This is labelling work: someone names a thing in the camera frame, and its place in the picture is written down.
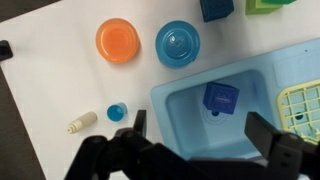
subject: white cylinder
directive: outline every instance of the white cylinder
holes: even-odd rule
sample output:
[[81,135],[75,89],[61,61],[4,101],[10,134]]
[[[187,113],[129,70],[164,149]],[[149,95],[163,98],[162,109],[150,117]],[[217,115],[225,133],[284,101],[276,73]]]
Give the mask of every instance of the white cylinder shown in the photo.
[[85,115],[79,117],[78,119],[72,121],[67,128],[69,134],[76,133],[81,129],[90,126],[92,123],[96,122],[98,119],[97,114],[94,112],[88,112]]

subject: toy sink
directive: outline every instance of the toy sink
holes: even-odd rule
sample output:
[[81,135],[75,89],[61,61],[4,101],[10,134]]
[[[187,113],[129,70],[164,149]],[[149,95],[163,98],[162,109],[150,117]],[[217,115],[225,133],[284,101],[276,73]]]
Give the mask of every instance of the toy sink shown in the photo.
[[[165,145],[185,159],[259,156],[244,134],[247,113],[258,112],[284,129],[278,95],[287,87],[320,79],[318,67],[320,39],[315,39],[153,88],[151,99]],[[232,115],[204,106],[209,82],[239,90]]]

